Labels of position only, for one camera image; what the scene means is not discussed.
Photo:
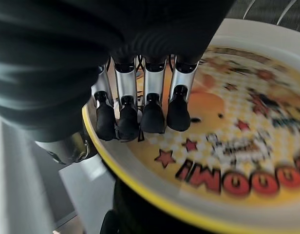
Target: cartoon plate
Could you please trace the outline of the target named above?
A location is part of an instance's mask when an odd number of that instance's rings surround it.
[[[165,115],[170,80],[167,68]],[[142,84],[140,74],[140,95]],[[300,33],[225,19],[188,110],[187,131],[167,127],[126,143],[97,138],[91,105],[83,117],[110,168],[170,215],[216,232],[300,233]]]

